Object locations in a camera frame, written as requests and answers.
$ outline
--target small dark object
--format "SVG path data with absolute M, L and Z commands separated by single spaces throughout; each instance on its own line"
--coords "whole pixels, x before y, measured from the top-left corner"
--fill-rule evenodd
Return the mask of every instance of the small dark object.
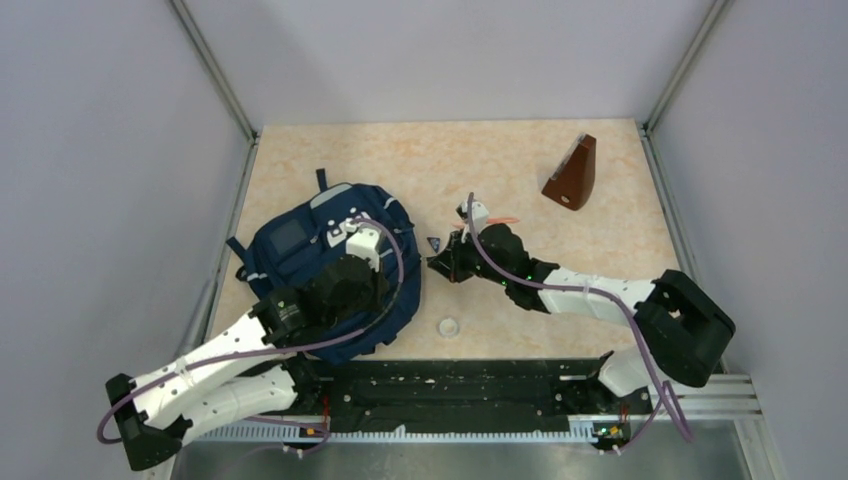
M 427 237 L 427 243 L 434 252 L 439 253 L 439 247 L 442 245 L 442 240 L 439 237 Z
M 586 205 L 595 186 L 595 137 L 582 133 L 542 189 L 542 195 L 565 208 Z

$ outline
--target gray wall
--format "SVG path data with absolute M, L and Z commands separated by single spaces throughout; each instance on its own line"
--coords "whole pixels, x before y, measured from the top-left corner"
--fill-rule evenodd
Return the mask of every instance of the gray wall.
M 791 478 L 845 478 L 848 3 L 736 2 L 659 130 Z
M 639 117 L 710 0 L 189 0 L 255 125 Z
M 174 355 L 244 140 L 164 1 L 2 2 L 0 85 L 0 478 L 134 478 L 103 383 Z

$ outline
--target black plastic housing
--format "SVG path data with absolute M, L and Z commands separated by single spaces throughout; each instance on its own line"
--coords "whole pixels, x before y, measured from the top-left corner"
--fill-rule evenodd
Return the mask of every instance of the black plastic housing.
M 106 382 L 109 402 L 115 405 L 129 395 L 133 388 L 129 375 L 115 375 Z M 182 437 L 192 426 L 191 420 L 182 416 L 165 430 L 145 425 L 145 420 L 146 414 L 137 412 L 133 402 L 127 403 L 115 413 L 121 443 L 124 444 L 130 469 L 135 472 L 154 467 L 179 452 L 182 448 Z
M 636 324 L 663 372 L 684 385 L 703 387 L 736 325 L 685 273 L 666 270 L 654 284 L 648 298 L 636 304 Z
M 262 324 L 267 333 L 262 337 L 266 345 L 282 348 L 293 340 L 295 333 L 303 332 L 312 322 L 307 320 L 300 307 L 300 296 L 291 287 L 274 289 L 250 310 L 249 315 Z

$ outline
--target table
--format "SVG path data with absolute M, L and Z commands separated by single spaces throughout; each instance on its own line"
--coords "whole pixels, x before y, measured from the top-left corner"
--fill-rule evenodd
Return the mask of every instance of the table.
M 597 138 L 595 188 L 573 212 L 540 194 L 581 132 Z M 474 191 L 493 217 L 511 225 L 531 256 L 572 270 L 618 278 L 656 278 L 677 268 L 662 208 L 632 119 L 424 122 L 267 126 L 250 177 L 236 237 L 247 245 L 269 219 L 318 192 L 315 170 L 330 184 L 372 183 L 400 200 L 426 238 L 447 240 L 455 208 Z M 231 255 L 211 335 L 256 302 L 234 278 Z M 516 307 L 503 287 L 482 279 L 451 284 L 423 269 L 421 307 L 389 346 L 368 359 L 596 357 L 633 344 L 629 329 L 576 315 Z M 452 317 L 454 338 L 438 323 Z

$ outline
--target backpack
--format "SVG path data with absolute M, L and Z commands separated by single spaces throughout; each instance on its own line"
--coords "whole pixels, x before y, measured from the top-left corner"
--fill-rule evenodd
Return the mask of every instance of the backpack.
M 367 216 L 385 225 L 401 248 L 404 281 L 395 305 L 380 323 L 362 335 L 310 353 L 333 365 L 357 355 L 374 353 L 378 343 L 390 344 L 418 310 L 421 300 L 421 257 L 409 215 L 385 190 L 376 185 L 340 183 L 327 187 L 324 169 L 317 172 L 321 192 L 262 226 L 248 248 L 234 237 L 227 245 L 244 264 L 236 278 L 246 282 L 260 299 L 282 286 L 303 287 L 325 266 L 345 254 L 347 234 L 339 225 L 347 218 Z M 389 283 L 385 307 L 397 287 L 397 258 L 388 241 L 383 242 L 382 269 Z M 365 327 L 379 313 L 360 312 L 340 321 L 321 340 L 330 340 Z

